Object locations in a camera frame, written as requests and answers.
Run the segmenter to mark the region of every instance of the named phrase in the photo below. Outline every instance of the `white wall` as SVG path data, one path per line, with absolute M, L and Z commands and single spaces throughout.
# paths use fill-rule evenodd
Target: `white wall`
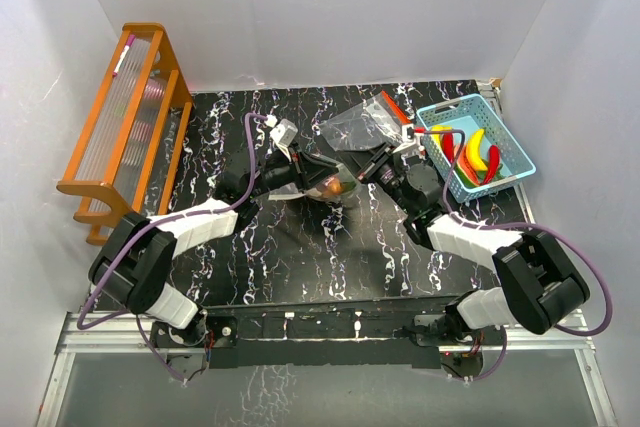
M 583 246 L 613 291 L 614 320 L 596 346 L 622 426 L 640 417 L 639 29 L 640 0 L 547 0 L 502 97 L 538 165 L 527 184 L 538 220 Z M 587 310 L 590 325 L 602 309 Z
M 115 46 L 97 0 L 0 0 L 0 417 L 32 425 L 92 252 L 56 193 Z
M 99 0 L 163 23 L 194 90 L 503 76 L 544 0 Z

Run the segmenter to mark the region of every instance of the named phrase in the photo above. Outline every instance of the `wooden rack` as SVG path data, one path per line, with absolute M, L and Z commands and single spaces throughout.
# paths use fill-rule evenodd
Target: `wooden rack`
M 103 245 L 110 229 L 131 210 L 167 213 L 192 106 L 164 27 L 125 24 L 57 184 L 60 192 L 82 197 L 73 218 L 91 225 L 88 243 Z M 164 158 L 157 155 L 161 147 L 167 149 Z M 152 172 L 158 184 L 153 189 L 158 192 L 160 186 L 161 192 L 149 205 Z

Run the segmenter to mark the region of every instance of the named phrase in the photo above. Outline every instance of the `black marble tabletop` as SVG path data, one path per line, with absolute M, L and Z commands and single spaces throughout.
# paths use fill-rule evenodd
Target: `black marble tabletop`
M 451 81 L 197 94 L 171 209 L 212 195 L 230 153 L 246 146 L 244 113 L 291 120 L 301 146 L 315 152 L 322 122 L 382 90 L 410 119 L 420 107 L 477 92 L 473 81 Z M 260 129 L 254 136 L 258 156 L 264 156 L 268 137 Z M 349 205 L 259 203 L 260 213 L 243 232 L 174 260 L 170 281 L 177 289 L 208 306 L 447 295 L 495 285 L 485 268 L 412 244 L 402 227 L 405 215 L 372 184 Z M 490 223 L 523 218 L 512 189 L 460 208 L 468 218 Z M 97 310 L 110 310 L 109 304 L 101 301 Z

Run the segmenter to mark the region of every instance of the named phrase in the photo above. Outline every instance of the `plastic basket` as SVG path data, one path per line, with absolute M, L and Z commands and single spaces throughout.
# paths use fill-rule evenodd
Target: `plastic basket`
M 485 136 L 480 146 L 481 155 L 486 158 L 491 144 L 500 149 L 500 157 L 503 164 L 500 174 L 504 177 L 503 179 L 489 182 L 487 185 L 469 188 L 462 183 L 457 172 L 454 172 L 449 189 L 460 203 L 513 187 L 536 171 L 536 167 L 529 156 L 522 150 L 520 144 L 513 138 L 511 132 L 481 95 L 465 95 L 458 99 L 424 107 L 418 110 L 418 119 L 427 129 L 438 124 L 444 124 L 454 129 L 464 130 L 467 141 L 476 130 L 484 128 Z M 451 164 L 445 158 L 433 136 L 425 136 L 424 144 L 440 175 L 446 178 L 451 169 Z

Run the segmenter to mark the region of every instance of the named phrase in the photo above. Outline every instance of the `pink marker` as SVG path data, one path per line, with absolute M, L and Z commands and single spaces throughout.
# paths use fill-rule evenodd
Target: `pink marker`
M 115 77 L 116 75 L 118 75 L 118 70 L 120 70 L 122 61 L 124 61 L 124 58 L 127 55 L 127 52 L 129 51 L 129 48 L 131 47 L 131 44 L 133 44 L 134 40 L 136 40 L 136 36 L 133 34 L 129 35 L 129 38 L 127 39 L 127 43 L 124 44 L 124 49 L 122 49 L 122 53 L 120 54 L 120 60 L 118 60 L 118 65 L 116 65 L 116 68 L 113 69 L 113 74 L 111 74 L 112 77 Z

